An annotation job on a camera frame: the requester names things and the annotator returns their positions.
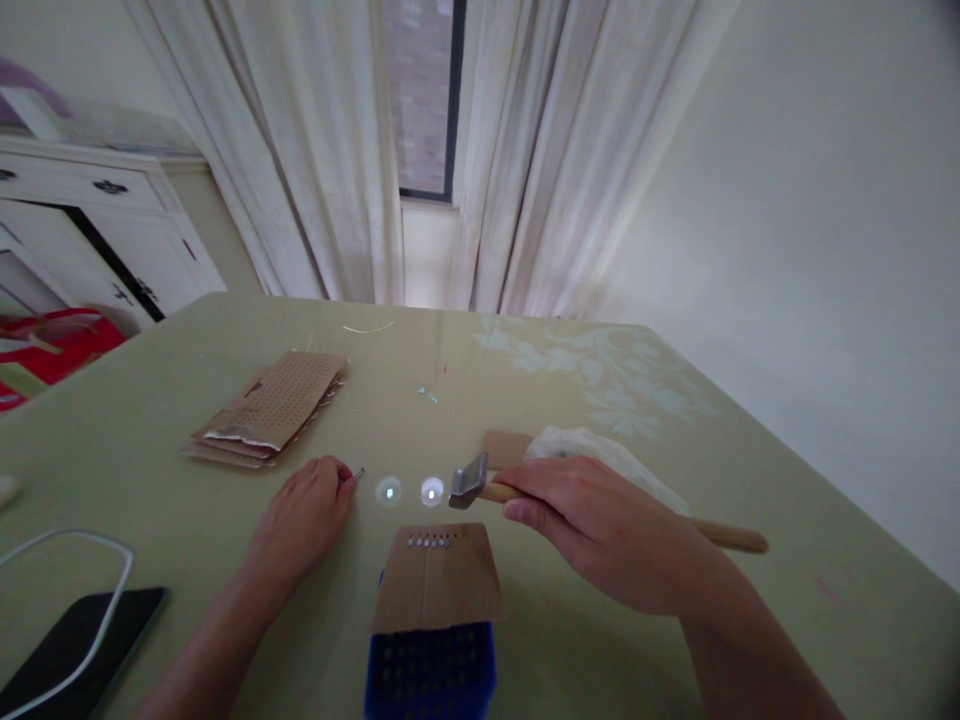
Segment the blue container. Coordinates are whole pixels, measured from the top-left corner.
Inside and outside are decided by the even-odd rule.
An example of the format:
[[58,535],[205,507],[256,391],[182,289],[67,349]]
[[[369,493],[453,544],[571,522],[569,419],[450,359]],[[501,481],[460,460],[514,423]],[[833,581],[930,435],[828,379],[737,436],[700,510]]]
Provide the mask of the blue container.
[[479,720],[496,686],[489,622],[374,635],[363,714],[369,720]]

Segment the hammer head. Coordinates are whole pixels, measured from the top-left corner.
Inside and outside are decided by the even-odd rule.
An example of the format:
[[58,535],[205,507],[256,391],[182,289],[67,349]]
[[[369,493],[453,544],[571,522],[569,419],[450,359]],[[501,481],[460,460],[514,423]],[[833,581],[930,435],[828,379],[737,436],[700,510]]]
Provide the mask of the hammer head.
[[487,482],[487,453],[477,455],[466,467],[457,468],[450,481],[450,507],[466,510]]

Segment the floral pattern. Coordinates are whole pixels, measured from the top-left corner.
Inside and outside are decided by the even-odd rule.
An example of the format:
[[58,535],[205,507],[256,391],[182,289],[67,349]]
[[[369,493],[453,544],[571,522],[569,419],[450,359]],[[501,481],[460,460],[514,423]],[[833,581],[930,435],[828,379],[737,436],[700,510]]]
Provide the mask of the floral pattern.
[[475,335],[480,344],[512,355],[516,369],[569,373],[596,408],[590,420],[615,435],[639,433],[653,440],[663,413],[691,424],[697,415],[719,414],[707,393],[685,375],[687,361],[645,328],[609,325],[571,336],[547,323],[545,347],[537,347],[510,332],[527,327],[526,320],[483,315],[481,323],[484,332]]

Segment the smartphone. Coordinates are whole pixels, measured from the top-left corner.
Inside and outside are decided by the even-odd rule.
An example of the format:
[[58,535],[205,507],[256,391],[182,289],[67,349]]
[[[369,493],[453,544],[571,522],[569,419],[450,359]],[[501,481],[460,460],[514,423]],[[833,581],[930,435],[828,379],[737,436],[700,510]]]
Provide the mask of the smartphone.
[[[166,599],[166,588],[128,590],[120,596],[103,643],[83,673],[67,687],[20,717],[87,718],[97,707]],[[55,687],[83,662],[113,593],[77,600],[0,691],[0,717]]]

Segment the red object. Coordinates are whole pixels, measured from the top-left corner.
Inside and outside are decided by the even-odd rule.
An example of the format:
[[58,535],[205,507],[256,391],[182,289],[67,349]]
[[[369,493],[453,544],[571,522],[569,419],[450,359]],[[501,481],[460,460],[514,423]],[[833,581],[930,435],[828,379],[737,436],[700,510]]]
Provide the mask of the red object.
[[[0,324],[0,337],[30,343],[0,352],[0,363],[16,363],[47,385],[55,385],[126,341],[101,312],[84,308]],[[0,412],[28,399],[0,383]]]

